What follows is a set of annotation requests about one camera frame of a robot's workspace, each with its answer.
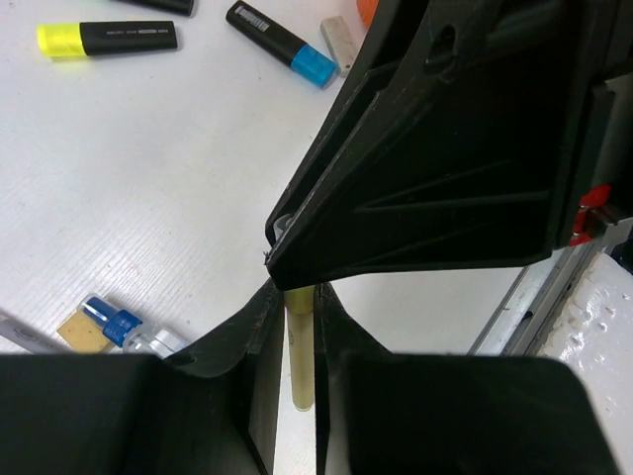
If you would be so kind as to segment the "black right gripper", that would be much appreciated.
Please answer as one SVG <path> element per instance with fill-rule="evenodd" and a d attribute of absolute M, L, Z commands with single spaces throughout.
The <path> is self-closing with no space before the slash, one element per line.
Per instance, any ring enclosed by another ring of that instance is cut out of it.
<path fill-rule="evenodd" d="M 270 215 L 282 290 L 518 267 L 632 214 L 628 1 L 382 1 Z"/>

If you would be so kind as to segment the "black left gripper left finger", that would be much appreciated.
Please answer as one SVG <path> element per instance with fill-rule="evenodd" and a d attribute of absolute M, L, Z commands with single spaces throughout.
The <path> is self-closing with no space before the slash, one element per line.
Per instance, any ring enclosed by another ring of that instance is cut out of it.
<path fill-rule="evenodd" d="M 165 474 L 274 470 L 284 340 L 282 293 L 266 281 L 232 317 L 168 358 Z"/>

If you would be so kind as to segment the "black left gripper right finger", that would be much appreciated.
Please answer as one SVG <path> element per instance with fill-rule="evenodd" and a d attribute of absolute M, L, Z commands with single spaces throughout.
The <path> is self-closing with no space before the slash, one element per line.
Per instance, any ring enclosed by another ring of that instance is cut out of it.
<path fill-rule="evenodd" d="M 390 352 L 348 315 L 331 284 L 316 286 L 314 311 L 316 472 L 354 474 L 358 424 L 369 415 L 365 363 Z"/>

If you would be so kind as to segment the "clear yellow-green pen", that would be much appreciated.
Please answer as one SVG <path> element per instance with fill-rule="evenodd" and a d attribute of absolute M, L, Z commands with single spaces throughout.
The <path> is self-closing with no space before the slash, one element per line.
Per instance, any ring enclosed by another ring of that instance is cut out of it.
<path fill-rule="evenodd" d="M 314 286 L 284 292 L 292 399 L 302 412 L 315 402 L 314 295 Z"/>

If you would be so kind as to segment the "clear small spray bottle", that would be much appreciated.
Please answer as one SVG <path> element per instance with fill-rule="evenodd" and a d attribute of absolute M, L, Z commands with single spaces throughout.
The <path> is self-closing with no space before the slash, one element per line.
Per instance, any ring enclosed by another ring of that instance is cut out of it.
<path fill-rule="evenodd" d="M 88 295 L 78 310 L 101 329 L 109 342 L 126 353 L 150 353 L 164 359 L 190 344 L 177 332 L 142 319 L 98 295 Z"/>

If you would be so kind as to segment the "white eraser block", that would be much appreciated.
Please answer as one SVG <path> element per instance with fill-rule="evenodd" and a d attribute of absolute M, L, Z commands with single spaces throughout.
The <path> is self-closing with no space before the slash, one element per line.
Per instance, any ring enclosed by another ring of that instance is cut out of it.
<path fill-rule="evenodd" d="M 346 22 L 342 16 L 326 18 L 320 23 L 320 32 L 337 66 L 338 75 L 346 78 L 358 53 Z"/>

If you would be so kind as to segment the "blue highlighter marker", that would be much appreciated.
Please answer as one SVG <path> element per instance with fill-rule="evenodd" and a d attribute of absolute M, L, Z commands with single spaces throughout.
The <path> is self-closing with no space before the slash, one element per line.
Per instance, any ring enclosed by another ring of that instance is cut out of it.
<path fill-rule="evenodd" d="M 337 73 L 331 59 L 244 1 L 236 1 L 227 10 L 226 21 L 321 89 L 326 88 Z"/>

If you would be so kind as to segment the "clear mechanical pencil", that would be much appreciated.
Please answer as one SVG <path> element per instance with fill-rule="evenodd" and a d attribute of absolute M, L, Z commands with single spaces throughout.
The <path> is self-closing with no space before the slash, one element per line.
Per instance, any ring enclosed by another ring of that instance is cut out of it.
<path fill-rule="evenodd" d="M 30 327 L 2 313 L 1 336 L 33 354 L 60 354 L 63 348 Z"/>

